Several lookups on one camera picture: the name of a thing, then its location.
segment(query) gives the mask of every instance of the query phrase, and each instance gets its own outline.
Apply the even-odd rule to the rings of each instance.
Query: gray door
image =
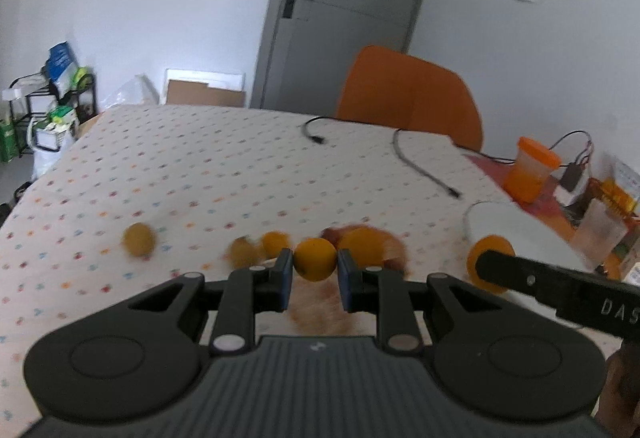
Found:
[[[371,44],[401,50],[416,4],[417,0],[280,0],[263,107],[333,115],[358,52]]]

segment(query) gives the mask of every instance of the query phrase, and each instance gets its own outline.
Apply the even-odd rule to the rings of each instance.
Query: polka dot tablecloth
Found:
[[[225,278],[226,248],[239,236],[281,230],[300,241],[366,222],[402,238],[411,279],[465,277],[465,210],[508,201],[493,181],[449,138],[401,134],[408,158],[463,192],[450,198],[395,157],[391,129],[322,120],[310,129],[327,144],[316,145],[301,134],[307,118],[207,106],[109,110],[27,191],[0,229],[1,437],[39,417],[22,379],[35,341],[185,272]],[[149,258],[120,246],[135,222],[158,235]],[[260,333],[294,332],[286,314],[257,322]],[[373,333],[373,320],[359,331]]]

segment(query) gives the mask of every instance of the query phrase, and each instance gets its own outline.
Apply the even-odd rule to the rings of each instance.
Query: door frame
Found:
[[[406,37],[402,44],[402,53],[406,53],[409,49],[409,44],[411,43],[411,38],[414,34],[415,23],[418,19],[422,2],[423,0],[415,0],[414,2],[409,28],[407,29]],[[250,108],[261,110],[264,107],[264,101],[266,98],[265,87],[271,66],[275,39],[278,34],[278,25],[282,18],[283,3],[284,0],[269,0],[267,14],[264,19],[262,37],[260,39],[258,60],[255,67],[254,87],[252,89],[251,102],[249,104]]]

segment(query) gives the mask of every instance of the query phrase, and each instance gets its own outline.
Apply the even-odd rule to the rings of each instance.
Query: orange lid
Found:
[[[562,163],[562,160],[556,153],[532,138],[521,136],[518,141],[518,147],[530,157],[538,160],[541,164],[551,167],[552,170],[558,169]]]

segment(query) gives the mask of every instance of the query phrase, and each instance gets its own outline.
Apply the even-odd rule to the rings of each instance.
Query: blue and white package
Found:
[[[60,98],[64,97],[71,89],[74,75],[78,71],[78,62],[68,42],[57,44],[49,50],[47,70],[60,93]]]

